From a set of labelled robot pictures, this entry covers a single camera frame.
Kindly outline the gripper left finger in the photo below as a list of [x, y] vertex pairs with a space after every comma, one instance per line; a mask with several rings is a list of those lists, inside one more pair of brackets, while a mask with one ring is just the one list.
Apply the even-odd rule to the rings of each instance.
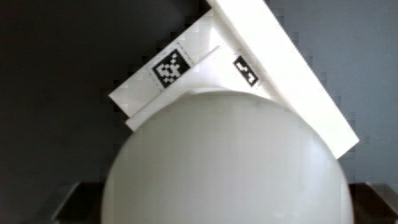
[[101, 223], [102, 182], [76, 182], [51, 214], [53, 224]]

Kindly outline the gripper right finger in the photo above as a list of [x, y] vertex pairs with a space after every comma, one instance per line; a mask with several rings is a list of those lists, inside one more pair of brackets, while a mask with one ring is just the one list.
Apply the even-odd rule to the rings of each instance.
[[387, 184], [349, 184], [353, 223], [398, 224], [398, 193]]

